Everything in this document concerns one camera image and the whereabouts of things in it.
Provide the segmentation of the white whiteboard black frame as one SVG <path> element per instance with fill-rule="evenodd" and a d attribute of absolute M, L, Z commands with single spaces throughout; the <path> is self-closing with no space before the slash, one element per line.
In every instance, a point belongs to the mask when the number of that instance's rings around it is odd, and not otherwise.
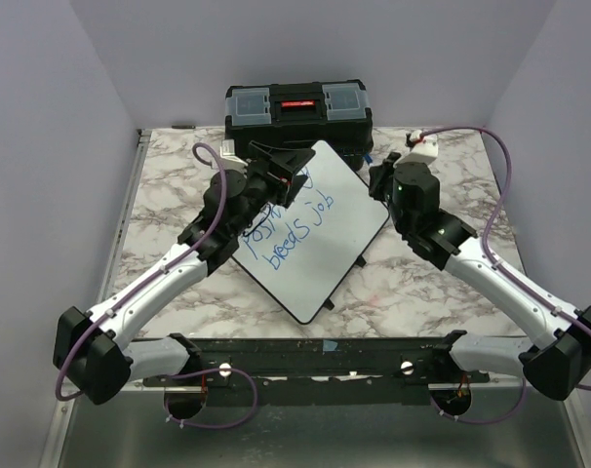
<path fill-rule="evenodd" d="M 234 260 L 292 317 L 310 323 L 389 218 L 387 208 L 324 141 L 289 208 L 271 205 Z"/>

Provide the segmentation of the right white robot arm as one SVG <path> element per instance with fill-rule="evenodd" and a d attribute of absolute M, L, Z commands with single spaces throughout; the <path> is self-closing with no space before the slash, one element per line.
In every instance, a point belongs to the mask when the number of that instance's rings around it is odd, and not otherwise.
<path fill-rule="evenodd" d="M 472 287 L 510 318 L 524 337 L 448 335 L 432 370 L 452 382 L 466 371 L 525 379 L 564 401 L 591 370 L 591 306 L 580 309 L 520 273 L 486 247 L 461 218 L 440 207 L 440 181 L 422 162 L 392 153 L 369 168 L 369 194 L 384 203 L 395 230 L 421 259 Z"/>

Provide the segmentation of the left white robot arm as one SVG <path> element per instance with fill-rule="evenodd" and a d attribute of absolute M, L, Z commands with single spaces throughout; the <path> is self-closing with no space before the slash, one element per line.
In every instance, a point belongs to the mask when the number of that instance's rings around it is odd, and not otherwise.
<path fill-rule="evenodd" d="M 76 395 L 101 405 L 128 382 L 167 375 L 179 385 L 200 370 L 194 344 L 173 333 L 139 341 L 138 333 L 170 302 L 212 275 L 239 248 L 239 239 L 269 205 L 288 208 L 307 181 L 304 166 L 315 152 L 250 144 L 251 162 L 225 162 L 211 155 L 217 173 L 203 194 L 203 207 L 158 261 L 109 299 L 87 311 L 68 308 L 59 317 L 53 364 L 59 374 L 55 395 L 69 380 Z"/>

